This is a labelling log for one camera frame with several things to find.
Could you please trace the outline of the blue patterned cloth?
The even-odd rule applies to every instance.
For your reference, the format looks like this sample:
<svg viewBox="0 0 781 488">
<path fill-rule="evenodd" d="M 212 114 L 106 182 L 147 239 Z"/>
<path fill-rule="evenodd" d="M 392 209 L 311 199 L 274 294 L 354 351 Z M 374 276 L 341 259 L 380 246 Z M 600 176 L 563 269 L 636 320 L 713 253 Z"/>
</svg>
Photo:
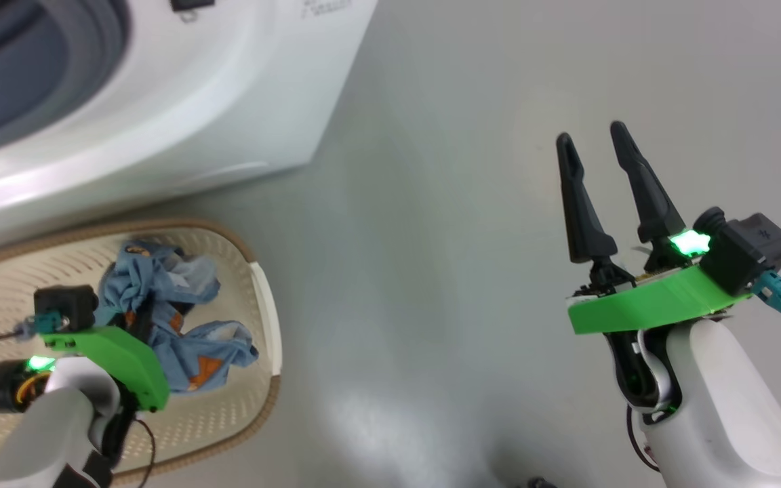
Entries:
<svg viewBox="0 0 781 488">
<path fill-rule="evenodd" d="M 220 293 L 217 266 L 203 254 L 148 241 L 126 241 L 99 282 L 97 327 L 121 313 L 136 318 L 152 300 L 149 347 L 173 394 L 212 391 L 226 384 L 230 367 L 260 357 L 252 334 L 239 321 L 211 321 L 184 331 L 185 318 Z"/>
</svg>

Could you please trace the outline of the white front-load washing machine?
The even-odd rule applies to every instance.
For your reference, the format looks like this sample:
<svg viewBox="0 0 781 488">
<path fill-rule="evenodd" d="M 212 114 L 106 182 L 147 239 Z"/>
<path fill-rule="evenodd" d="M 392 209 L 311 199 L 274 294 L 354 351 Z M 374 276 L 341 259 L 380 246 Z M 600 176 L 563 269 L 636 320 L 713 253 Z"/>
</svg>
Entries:
<svg viewBox="0 0 781 488">
<path fill-rule="evenodd" d="M 379 0 L 127 0 L 108 83 L 0 148 L 0 246 L 312 160 Z"/>
</svg>

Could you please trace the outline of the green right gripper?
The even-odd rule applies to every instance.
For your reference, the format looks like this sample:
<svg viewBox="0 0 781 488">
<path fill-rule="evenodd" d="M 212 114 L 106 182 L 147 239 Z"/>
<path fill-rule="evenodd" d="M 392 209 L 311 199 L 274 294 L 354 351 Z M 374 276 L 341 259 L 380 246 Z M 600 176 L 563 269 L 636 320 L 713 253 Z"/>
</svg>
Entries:
<svg viewBox="0 0 781 488">
<path fill-rule="evenodd" d="M 612 121 L 610 135 L 618 163 L 627 175 L 639 217 L 642 243 L 670 238 L 689 268 L 653 274 L 637 287 L 610 296 L 567 298 L 567 315 L 577 336 L 647 330 L 712 315 L 750 299 L 729 296 L 698 265 L 709 250 L 709 236 L 685 230 L 685 222 L 653 167 L 622 121 Z M 567 133 L 556 138 L 562 207 L 570 262 L 610 262 L 618 247 L 606 234 L 584 185 L 584 168 Z"/>
</svg>

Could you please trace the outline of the grey rubber door gasket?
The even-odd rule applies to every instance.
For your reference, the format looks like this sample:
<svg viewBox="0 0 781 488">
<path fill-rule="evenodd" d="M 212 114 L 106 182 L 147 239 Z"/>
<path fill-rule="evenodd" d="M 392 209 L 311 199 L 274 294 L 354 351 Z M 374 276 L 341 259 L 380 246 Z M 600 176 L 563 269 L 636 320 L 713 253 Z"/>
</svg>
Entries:
<svg viewBox="0 0 781 488">
<path fill-rule="evenodd" d="M 0 148 L 88 103 L 130 30 L 127 0 L 0 0 Z"/>
</svg>

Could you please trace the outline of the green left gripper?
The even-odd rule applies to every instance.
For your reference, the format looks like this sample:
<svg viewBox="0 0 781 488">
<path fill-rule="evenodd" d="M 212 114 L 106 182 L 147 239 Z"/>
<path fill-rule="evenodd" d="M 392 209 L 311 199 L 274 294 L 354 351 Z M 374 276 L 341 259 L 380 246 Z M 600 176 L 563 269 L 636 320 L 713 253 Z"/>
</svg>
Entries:
<svg viewBox="0 0 781 488">
<path fill-rule="evenodd" d="M 90 359 L 136 396 L 140 411 L 156 413 L 167 407 L 169 383 L 154 350 L 120 327 L 43 334 L 41 340 L 53 351 Z"/>
</svg>

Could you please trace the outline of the cream perforated laundry basket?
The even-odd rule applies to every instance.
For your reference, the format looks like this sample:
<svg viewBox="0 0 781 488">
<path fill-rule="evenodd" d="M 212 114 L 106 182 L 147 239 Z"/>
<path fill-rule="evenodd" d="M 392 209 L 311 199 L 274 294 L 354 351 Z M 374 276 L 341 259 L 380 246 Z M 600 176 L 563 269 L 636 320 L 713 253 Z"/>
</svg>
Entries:
<svg viewBox="0 0 781 488">
<path fill-rule="evenodd" d="M 232 367 L 225 386 L 201 394 L 176 395 L 161 413 L 147 413 L 156 441 L 155 466 L 162 474 L 232 449 L 266 422 L 278 399 L 283 364 L 279 316 L 266 274 L 234 232 L 205 220 L 136 220 L 87 226 L 0 249 L 0 333 L 32 312 L 34 291 L 49 285 L 97 285 L 117 259 L 122 242 L 140 240 L 182 248 L 213 260 L 219 296 L 196 306 L 183 331 L 209 321 L 232 319 L 252 335 L 258 359 Z M 44 353 L 40 338 L 0 342 L 0 361 Z M 18 415 L 0 414 L 0 445 L 18 424 Z M 150 460 L 150 439 L 139 426 L 127 437 L 113 485 L 137 483 Z"/>
</svg>

